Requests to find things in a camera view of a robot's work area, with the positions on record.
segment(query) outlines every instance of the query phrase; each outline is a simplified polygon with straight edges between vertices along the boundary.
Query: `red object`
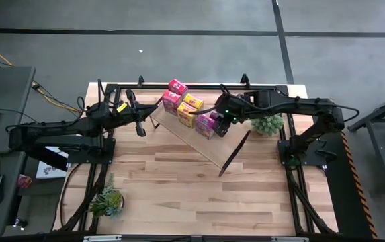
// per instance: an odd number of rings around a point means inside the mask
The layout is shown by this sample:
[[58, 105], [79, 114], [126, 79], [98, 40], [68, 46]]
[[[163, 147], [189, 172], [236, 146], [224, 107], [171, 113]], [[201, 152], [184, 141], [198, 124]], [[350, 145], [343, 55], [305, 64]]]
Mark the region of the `red object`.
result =
[[32, 183], [32, 179], [26, 175], [19, 175], [17, 179], [18, 188], [27, 188]]
[[179, 107], [183, 98], [176, 93], [169, 90], [164, 91], [162, 96], [165, 111], [177, 116], [177, 108]]
[[168, 90], [180, 96], [183, 96], [187, 92], [187, 86], [178, 81], [177, 79], [173, 79], [168, 84]]

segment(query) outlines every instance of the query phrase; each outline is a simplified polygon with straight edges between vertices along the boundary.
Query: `gray floor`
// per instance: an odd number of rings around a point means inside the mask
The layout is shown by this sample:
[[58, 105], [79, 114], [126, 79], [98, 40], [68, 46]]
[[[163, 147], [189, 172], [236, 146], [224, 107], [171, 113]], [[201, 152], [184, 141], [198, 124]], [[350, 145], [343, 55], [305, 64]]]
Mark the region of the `gray floor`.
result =
[[[285, 31], [385, 32], [385, 1], [279, 0]], [[0, 0], [0, 26], [123, 30], [276, 31], [271, 0]], [[355, 106], [361, 116], [385, 102], [385, 38], [286, 38], [294, 82], [310, 97]], [[36, 80], [75, 104], [87, 84], [103, 81], [286, 83], [277, 36], [53, 36], [0, 34], [0, 53], [34, 65]], [[26, 112], [39, 120], [71, 119], [32, 92]], [[365, 130], [348, 134], [365, 190], [379, 184]], [[385, 239], [385, 196], [368, 197], [379, 238]], [[33, 197], [21, 213], [24, 232], [48, 231], [58, 196]]]

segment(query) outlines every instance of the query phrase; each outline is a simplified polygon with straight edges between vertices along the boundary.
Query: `small box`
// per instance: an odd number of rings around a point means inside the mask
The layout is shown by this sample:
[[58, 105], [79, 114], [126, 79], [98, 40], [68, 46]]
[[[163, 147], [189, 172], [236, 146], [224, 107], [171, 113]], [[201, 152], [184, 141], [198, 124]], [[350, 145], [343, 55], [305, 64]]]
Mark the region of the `small box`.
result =
[[162, 100], [163, 100], [165, 111], [177, 116], [177, 108], [179, 107], [182, 101], [181, 96], [169, 90], [166, 90], [164, 91]]
[[187, 93], [187, 86], [178, 81], [177, 79], [173, 79], [168, 84], [168, 90], [173, 93], [176, 93], [177, 95], [180, 95], [181, 97], [185, 97]]
[[190, 128], [192, 128], [194, 125], [194, 120], [196, 117], [194, 114], [189, 113], [193, 111], [197, 111], [197, 109], [185, 102], [182, 102], [177, 108], [177, 116], [179, 116], [179, 121]]
[[216, 123], [213, 119], [204, 114], [200, 114], [195, 121], [195, 131], [207, 139], [212, 138], [214, 134], [213, 125]]
[[183, 101], [192, 107], [196, 108], [197, 110], [201, 110], [204, 106], [204, 101], [202, 99], [196, 98], [191, 94], [187, 94], [185, 96], [185, 99]]

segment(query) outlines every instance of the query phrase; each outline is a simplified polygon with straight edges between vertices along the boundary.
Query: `potted plant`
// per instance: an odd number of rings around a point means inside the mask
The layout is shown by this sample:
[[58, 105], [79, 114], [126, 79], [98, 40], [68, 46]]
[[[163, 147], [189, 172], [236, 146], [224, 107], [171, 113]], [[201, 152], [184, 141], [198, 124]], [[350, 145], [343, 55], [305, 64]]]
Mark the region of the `potted plant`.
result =
[[267, 116], [252, 120], [252, 128], [259, 134], [273, 136], [277, 134], [284, 125], [284, 119], [279, 115]]
[[97, 194], [94, 201], [91, 202], [91, 208], [89, 209], [96, 218], [101, 216], [108, 216], [110, 218], [116, 218], [124, 208], [124, 197], [113, 187], [113, 174], [109, 175], [107, 186], [104, 188], [101, 194]]

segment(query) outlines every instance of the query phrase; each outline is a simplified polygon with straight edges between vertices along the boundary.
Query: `wooden table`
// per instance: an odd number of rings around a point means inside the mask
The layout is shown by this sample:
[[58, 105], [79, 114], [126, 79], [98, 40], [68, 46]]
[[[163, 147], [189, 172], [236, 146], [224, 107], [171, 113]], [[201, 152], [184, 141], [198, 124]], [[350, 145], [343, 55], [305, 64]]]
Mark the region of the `wooden table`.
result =
[[[154, 103], [162, 95], [161, 90], [133, 91], [141, 103]], [[304, 85], [288, 85], [288, 91], [292, 97], [307, 97]], [[205, 90], [199, 97], [209, 103], [219, 95], [220, 91]], [[86, 104], [96, 101], [97, 84], [90, 83]], [[250, 123], [242, 125], [250, 128]], [[294, 115], [294, 125], [300, 134], [312, 125], [312, 118]], [[115, 157], [108, 173], [114, 173], [114, 186], [123, 193], [126, 204], [117, 219], [100, 219], [99, 234], [295, 234], [286, 174], [277, 152], [279, 136], [252, 132], [225, 174], [218, 177], [220, 168], [168, 130], [154, 130], [150, 120], [143, 127], [144, 138], [136, 135], [134, 124], [115, 129]], [[88, 174], [89, 165], [83, 164], [71, 178], [65, 191], [65, 220], [83, 200]], [[324, 173], [304, 167], [304, 176], [311, 204], [336, 231]], [[304, 209], [298, 203], [306, 228]], [[60, 227], [59, 216], [53, 229]]]

